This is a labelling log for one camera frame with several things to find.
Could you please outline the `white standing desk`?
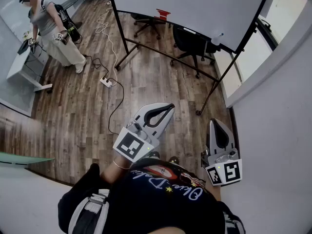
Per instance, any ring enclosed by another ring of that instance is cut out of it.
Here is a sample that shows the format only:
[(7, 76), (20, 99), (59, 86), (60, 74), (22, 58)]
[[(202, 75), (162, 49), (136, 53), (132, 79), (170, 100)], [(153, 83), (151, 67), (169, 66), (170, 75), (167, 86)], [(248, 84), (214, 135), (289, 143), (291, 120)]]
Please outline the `white standing desk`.
[(46, 85), (40, 83), (44, 67), (48, 61), (48, 54), (42, 46), (42, 41), (37, 42), (36, 51), (33, 54), (28, 49), (21, 55), (17, 54), (8, 72), (7, 79), (15, 75), (21, 75), (34, 86), (34, 92), (45, 90), (52, 93), (53, 85), (50, 81)]

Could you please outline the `large white whiteboard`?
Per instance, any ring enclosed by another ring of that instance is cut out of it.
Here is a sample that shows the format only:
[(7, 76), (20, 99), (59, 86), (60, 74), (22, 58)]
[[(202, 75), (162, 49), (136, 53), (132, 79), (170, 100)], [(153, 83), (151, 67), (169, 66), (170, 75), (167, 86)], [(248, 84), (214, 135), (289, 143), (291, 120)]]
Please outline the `large white whiteboard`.
[(114, 0), (118, 11), (155, 17), (157, 9), (171, 14), (167, 21), (213, 38), (231, 51), (239, 48), (263, 0)]

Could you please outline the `person's right forearm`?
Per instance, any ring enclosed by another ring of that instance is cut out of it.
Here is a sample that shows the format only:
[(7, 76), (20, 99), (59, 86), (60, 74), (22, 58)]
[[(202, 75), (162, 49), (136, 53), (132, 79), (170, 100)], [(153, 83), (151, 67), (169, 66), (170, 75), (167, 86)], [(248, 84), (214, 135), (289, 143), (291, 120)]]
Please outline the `person's right forearm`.
[(214, 196), (214, 198), (217, 201), (221, 201), (221, 187), (220, 186), (207, 185), (206, 189)]

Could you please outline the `black framed window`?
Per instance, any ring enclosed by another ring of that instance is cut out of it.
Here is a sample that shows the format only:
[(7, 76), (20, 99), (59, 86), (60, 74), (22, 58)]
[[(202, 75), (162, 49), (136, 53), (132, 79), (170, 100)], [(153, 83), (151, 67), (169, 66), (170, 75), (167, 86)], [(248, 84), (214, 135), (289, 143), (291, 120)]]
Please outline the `black framed window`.
[(266, 0), (257, 28), (271, 50), (275, 50), (298, 19), (308, 0)]

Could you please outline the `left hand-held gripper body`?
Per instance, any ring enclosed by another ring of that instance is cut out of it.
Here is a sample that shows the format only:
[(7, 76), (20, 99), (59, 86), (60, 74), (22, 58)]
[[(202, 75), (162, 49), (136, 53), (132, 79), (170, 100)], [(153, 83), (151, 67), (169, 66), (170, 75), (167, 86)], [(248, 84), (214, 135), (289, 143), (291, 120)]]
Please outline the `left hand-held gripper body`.
[(114, 142), (113, 149), (132, 163), (147, 156), (159, 145), (152, 132), (135, 119), (128, 127), (123, 127)]

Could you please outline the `person's left forearm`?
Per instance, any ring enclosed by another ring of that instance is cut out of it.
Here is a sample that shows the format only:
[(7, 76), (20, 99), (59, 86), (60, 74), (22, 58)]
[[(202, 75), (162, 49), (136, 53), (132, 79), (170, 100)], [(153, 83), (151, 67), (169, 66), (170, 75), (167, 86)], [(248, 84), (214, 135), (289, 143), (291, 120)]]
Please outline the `person's left forearm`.
[(114, 184), (130, 169), (132, 162), (124, 156), (117, 154), (112, 163), (100, 174), (102, 180)]

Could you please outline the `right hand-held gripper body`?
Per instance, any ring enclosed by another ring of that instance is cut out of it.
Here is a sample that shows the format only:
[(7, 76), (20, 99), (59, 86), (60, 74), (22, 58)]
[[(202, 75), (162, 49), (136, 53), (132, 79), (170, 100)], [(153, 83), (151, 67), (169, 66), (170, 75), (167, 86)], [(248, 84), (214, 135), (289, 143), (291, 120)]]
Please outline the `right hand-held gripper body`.
[(202, 152), (201, 167), (205, 169), (213, 186), (225, 186), (242, 179), (242, 159), (236, 148), (214, 155), (208, 155), (207, 150)]

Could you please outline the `black flat device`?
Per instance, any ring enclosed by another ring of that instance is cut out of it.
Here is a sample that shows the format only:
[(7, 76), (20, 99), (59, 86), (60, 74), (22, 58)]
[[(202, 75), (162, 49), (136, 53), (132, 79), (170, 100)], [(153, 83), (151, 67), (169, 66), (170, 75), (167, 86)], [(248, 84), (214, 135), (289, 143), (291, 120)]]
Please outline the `black flat device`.
[(29, 40), (26, 39), (26, 40), (22, 43), (21, 47), (20, 47), (19, 50), (18, 50), (18, 54), (19, 54), (19, 55), (21, 55), (22, 53), (24, 53), (24, 52), (28, 49), (28, 47), (29, 47), (28, 41), (29, 41)]

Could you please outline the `green glass table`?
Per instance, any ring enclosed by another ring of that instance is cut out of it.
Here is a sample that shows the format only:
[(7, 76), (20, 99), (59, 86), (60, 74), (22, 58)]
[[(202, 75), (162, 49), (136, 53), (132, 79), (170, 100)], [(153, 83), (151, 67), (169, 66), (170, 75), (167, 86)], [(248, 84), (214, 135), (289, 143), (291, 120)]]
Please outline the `green glass table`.
[(0, 152), (0, 162), (3, 162), (3, 163), (28, 165), (28, 164), (45, 162), (45, 161), (50, 161), (50, 160), (54, 160), (54, 158), (19, 156), (19, 155)]

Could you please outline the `black office chair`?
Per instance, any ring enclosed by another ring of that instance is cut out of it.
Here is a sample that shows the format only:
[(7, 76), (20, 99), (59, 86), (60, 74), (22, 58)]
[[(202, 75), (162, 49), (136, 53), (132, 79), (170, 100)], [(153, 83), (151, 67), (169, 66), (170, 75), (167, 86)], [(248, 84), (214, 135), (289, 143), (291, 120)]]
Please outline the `black office chair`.
[(208, 57), (207, 54), (214, 54), (221, 50), (219, 46), (216, 46), (209, 41), (205, 41), (199, 35), (190, 33), (177, 25), (173, 26), (173, 37), (175, 40), (174, 47), (177, 47), (180, 51), (184, 51), (184, 53), (176, 58), (182, 59), (187, 56), (192, 56), (195, 68), (197, 69), (197, 56), (200, 56), (202, 61), (204, 61), (205, 58), (210, 59), (211, 63), (214, 64), (215, 60)]
[(140, 14), (131, 14), (131, 17), (135, 20), (134, 25), (137, 25), (138, 23), (143, 23), (144, 25), (134, 33), (134, 38), (138, 37), (138, 34), (145, 30), (148, 27), (151, 27), (155, 32), (156, 32), (156, 39), (160, 40), (161, 36), (160, 33), (156, 27), (156, 25), (163, 25), (165, 22), (160, 21), (158, 19), (152, 19), (151, 17), (148, 16), (143, 16)]

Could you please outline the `red whiteboard eraser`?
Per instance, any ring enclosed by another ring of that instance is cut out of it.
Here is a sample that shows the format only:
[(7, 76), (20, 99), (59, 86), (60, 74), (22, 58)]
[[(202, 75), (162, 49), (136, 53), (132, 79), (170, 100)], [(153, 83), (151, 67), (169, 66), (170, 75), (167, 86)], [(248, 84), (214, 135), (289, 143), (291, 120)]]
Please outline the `red whiteboard eraser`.
[(157, 12), (159, 15), (155, 16), (155, 18), (163, 21), (167, 21), (167, 17), (171, 14), (170, 12), (161, 9), (157, 9)]

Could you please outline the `round dark glass table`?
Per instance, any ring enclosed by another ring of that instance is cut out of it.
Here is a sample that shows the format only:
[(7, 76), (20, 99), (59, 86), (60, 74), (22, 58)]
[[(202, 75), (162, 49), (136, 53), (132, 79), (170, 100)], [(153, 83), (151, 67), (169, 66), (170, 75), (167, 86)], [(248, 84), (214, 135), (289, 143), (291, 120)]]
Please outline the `round dark glass table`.
[(67, 0), (65, 1), (61, 6), (63, 7), (64, 10), (67, 10), (68, 8), (70, 8), (71, 6), (73, 6), (76, 2), (78, 2), (79, 0)]

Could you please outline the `person in dark shirt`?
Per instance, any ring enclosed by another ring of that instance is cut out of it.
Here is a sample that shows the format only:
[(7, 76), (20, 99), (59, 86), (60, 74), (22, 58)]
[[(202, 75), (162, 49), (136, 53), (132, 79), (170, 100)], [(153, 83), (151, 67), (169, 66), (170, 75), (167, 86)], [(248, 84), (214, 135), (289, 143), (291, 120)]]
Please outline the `person in dark shirt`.
[(113, 184), (94, 163), (58, 203), (58, 224), (68, 232), (75, 208), (100, 189), (109, 190), (103, 234), (148, 234), (176, 227), (185, 234), (225, 234), (220, 204), (204, 181), (171, 162), (145, 158)]

